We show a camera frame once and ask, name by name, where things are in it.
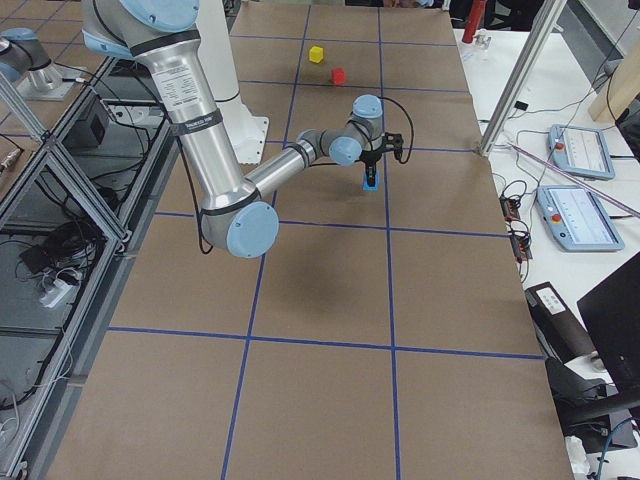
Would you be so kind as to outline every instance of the blue tape line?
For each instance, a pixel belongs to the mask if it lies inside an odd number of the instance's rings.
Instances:
[[[122,327],[110,326],[110,332],[126,332],[126,333],[150,333],[154,335],[175,335],[177,337],[204,337],[204,338],[221,338],[224,340],[246,340],[245,335],[234,335],[229,333],[215,332],[195,332],[188,330],[167,330],[159,328],[141,328],[141,327]]]
[[[179,213],[179,212],[156,212],[154,215],[157,215],[159,217],[185,217],[185,218],[195,217],[193,213]]]
[[[303,225],[310,227],[333,227],[333,228],[352,228],[361,230],[382,230],[385,231],[387,227],[376,227],[371,225],[347,225],[342,223],[316,223],[316,222],[300,222],[297,220],[280,220],[283,225]]]
[[[305,340],[302,338],[280,338],[280,337],[251,337],[254,342],[285,343],[290,345],[317,345],[322,347],[359,348],[365,350],[391,350],[388,345],[375,345],[372,343],[351,343],[332,342],[324,340]]]
[[[527,353],[476,352],[472,350],[450,350],[442,348],[396,347],[399,352],[433,353],[438,355],[454,355],[458,357],[513,358],[518,360],[544,360],[542,355]]]
[[[306,83],[306,82],[278,82],[272,80],[238,80],[238,83],[254,83],[254,84],[262,84],[262,85],[283,85],[283,86],[302,86],[302,87],[324,87],[324,88],[335,88],[335,85],[330,83]],[[378,89],[377,85],[341,85],[340,88],[354,88],[354,89]],[[409,88],[409,87],[388,87],[387,90],[394,91],[415,91],[415,92],[432,92],[432,93],[466,93],[468,94],[468,90],[451,90],[444,88]]]
[[[313,340],[305,338],[286,338],[286,337],[269,337],[269,336],[247,336],[233,333],[217,333],[217,332],[198,332],[193,330],[172,330],[162,328],[145,328],[145,327],[126,327],[121,325],[110,326],[107,329],[110,332],[148,334],[148,335],[175,335],[178,337],[200,337],[214,338],[222,340],[241,340],[263,343],[282,343],[289,345],[316,345],[322,347],[336,348],[354,348],[364,350],[385,350],[396,352],[424,353],[434,355],[452,355],[457,357],[485,357],[485,358],[503,358],[517,360],[544,360],[542,355],[534,355],[528,353],[503,353],[503,352],[481,352],[474,350],[455,350],[447,348],[427,348],[427,347],[409,347],[396,345],[377,345],[375,343],[359,343],[359,342],[337,342],[330,340]]]
[[[18,5],[11,13],[9,13],[9,15],[7,15],[5,18],[3,18],[2,20],[0,20],[0,25],[2,25],[5,21],[9,20],[10,18],[13,19],[13,14],[16,13],[18,10],[20,10],[29,0],[23,0],[23,2]]]
[[[306,36],[307,34],[307,28],[309,26],[309,17],[311,14],[311,6],[309,6],[307,8],[307,19],[305,22],[305,26],[304,26],[304,33],[303,36]],[[300,55],[298,57],[298,66],[296,69],[296,76],[295,76],[295,82],[298,81],[299,75],[300,75],[300,63],[302,60],[302,54],[304,52],[304,41],[301,42],[300,44]],[[291,104],[289,105],[289,117],[287,119],[287,125],[285,127],[285,139],[287,138],[287,134],[289,131],[289,126],[291,124],[291,114],[293,111],[293,104],[295,101],[295,95],[296,95],[296,85],[294,84],[293,86],[293,91],[291,92]],[[278,198],[278,192],[275,191],[273,193],[273,199],[271,200],[271,206],[274,207],[276,204]],[[245,343],[245,349],[244,349],[244,353],[243,353],[243,357],[242,357],[242,365],[240,367],[240,378],[238,379],[238,387],[236,389],[236,398],[234,401],[234,405],[233,405],[233,413],[231,415],[231,423],[229,425],[229,435],[227,437],[227,447],[225,449],[225,454],[224,454],[224,461],[222,464],[222,472],[220,474],[220,479],[221,480],[226,480],[227,477],[227,470],[229,468],[229,458],[231,455],[231,447],[233,444],[233,434],[235,432],[235,424],[236,424],[236,420],[238,418],[238,408],[239,408],[239,404],[240,404],[240,396],[242,394],[242,386],[244,383],[244,375],[245,375],[245,370],[246,370],[246,366],[247,366],[247,358],[249,356],[249,347],[251,345],[251,334],[253,331],[253,323],[255,321],[255,316],[256,316],[256,311],[258,308],[258,299],[260,297],[260,288],[262,286],[262,277],[263,277],[263,273],[264,273],[264,265],[265,265],[265,261],[267,258],[268,254],[265,254],[262,256],[262,259],[260,260],[260,270],[258,271],[258,279],[256,282],[256,291],[255,291],[255,295],[253,298],[253,305],[251,306],[251,317],[249,320],[249,328],[247,330],[247,341]]]
[[[385,185],[386,185],[387,183],[386,164],[385,164],[384,179],[385,179]],[[194,217],[192,213],[181,213],[181,212],[155,212],[155,215],[160,217],[181,217],[181,218]],[[459,232],[455,230],[435,230],[435,229],[422,229],[422,228],[409,228],[409,227],[386,227],[386,226],[380,227],[375,225],[349,225],[349,224],[342,224],[342,223],[304,222],[304,221],[298,221],[298,220],[280,220],[280,224],[300,225],[300,226],[309,226],[309,227],[351,228],[354,230],[378,230],[378,231],[388,230],[390,232],[423,233],[423,234],[433,234],[433,235],[459,235],[464,237],[509,238],[509,235],[507,235],[506,233]]]
[[[253,331],[253,322],[256,318],[256,311],[258,309],[258,299],[260,298],[260,287],[262,286],[262,275],[264,273],[264,264],[266,255],[262,256],[260,260],[260,270],[258,270],[258,278],[256,280],[256,290],[253,296],[253,304],[251,305],[251,316],[249,317],[249,326],[247,327],[247,336],[244,344],[244,352],[242,353],[242,363],[240,365],[240,375],[238,378],[238,385],[236,387],[236,396],[233,402],[233,410],[231,413],[231,422],[229,423],[229,433],[227,435],[227,446],[224,452],[224,460],[222,463],[222,472],[220,473],[220,479],[225,480],[227,477],[227,470],[229,468],[229,458],[231,457],[231,447],[233,445],[233,435],[235,433],[236,421],[238,419],[238,409],[240,407],[240,398],[242,396],[242,386],[244,384],[244,376],[247,368],[247,360],[249,358],[249,347],[251,346],[251,333]]]
[[[53,20],[54,22],[73,22],[82,24],[82,20],[72,20],[70,18],[26,18],[26,17],[11,17],[11,20],[27,20],[29,22],[48,22],[49,20]]]
[[[460,235],[463,237],[509,238],[506,233],[458,232],[454,230],[425,230],[421,228],[390,227],[393,232],[435,233],[438,235]]]
[[[71,39],[71,43],[69,43],[66,47],[64,47],[64,48],[62,49],[62,51],[61,51],[61,52],[58,54],[58,56],[56,57],[56,60],[58,60],[60,57],[62,57],[62,56],[65,54],[65,52],[69,49],[69,47],[70,47],[71,45],[77,45],[77,44],[75,43],[75,41],[76,41],[76,39],[77,39],[79,36],[81,36],[81,35],[82,35],[82,30],[80,30],[80,31],[76,34],[76,36],[75,36],[75,37],[73,37],[73,38]]]
[[[385,87],[396,92],[438,92],[438,93],[469,93],[469,90],[457,90],[449,88],[418,88],[418,87]]]
[[[455,43],[431,43],[431,42],[387,42],[383,40],[350,40],[340,38],[306,38],[306,37],[280,37],[271,35],[247,35],[247,34],[231,34],[232,38],[255,38],[258,40],[306,40],[313,42],[341,42],[341,43],[369,43],[372,45],[418,45],[422,47],[458,47]]]
[[[380,96],[384,97],[384,54],[382,48],[382,18],[380,8],[378,14],[378,53],[380,61]],[[386,131],[385,118],[382,118],[382,130]],[[398,400],[398,362],[396,356],[396,325],[393,295],[393,258],[391,252],[391,209],[389,207],[389,181],[387,154],[383,156],[384,172],[384,210],[387,240],[387,285],[389,287],[389,338],[391,341],[391,391],[393,398],[393,436],[395,445],[396,480],[402,479],[402,457],[400,449],[400,408]]]
[[[61,3],[60,3],[60,6],[59,6],[58,8],[56,8],[56,10],[55,10],[51,15],[49,15],[49,17],[48,17],[47,19],[45,19],[45,20],[44,20],[44,23],[43,23],[42,25],[40,25],[38,28],[36,28],[36,29],[35,29],[35,33],[38,33],[38,30],[40,30],[40,29],[41,29],[42,27],[44,27],[47,23],[49,23],[49,20],[51,20],[53,17],[55,17],[55,16],[56,16],[56,14],[57,14],[60,10],[62,10],[62,8],[63,8],[66,4],[67,4],[67,2],[61,2]]]

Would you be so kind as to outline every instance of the yellow cube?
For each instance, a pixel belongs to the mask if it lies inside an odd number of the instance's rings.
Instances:
[[[324,48],[314,45],[309,49],[309,61],[312,63],[320,63],[324,60]]]

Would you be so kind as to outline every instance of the black chair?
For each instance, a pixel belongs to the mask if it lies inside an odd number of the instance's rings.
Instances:
[[[496,3],[509,9],[507,15],[496,13]],[[544,0],[488,0],[484,13],[484,28],[487,30],[510,29],[528,32],[533,26]]]

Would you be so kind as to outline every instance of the red cube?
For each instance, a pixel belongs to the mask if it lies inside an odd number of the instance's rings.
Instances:
[[[331,82],[334,85],[343,85],[347,79],[342,68],[334,68],[331,70]]]

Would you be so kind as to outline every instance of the black box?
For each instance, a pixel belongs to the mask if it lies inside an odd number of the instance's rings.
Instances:
[[[524,293],[531,318],[563,363],[595,351],[589,334],[550,282],[530,287]]]

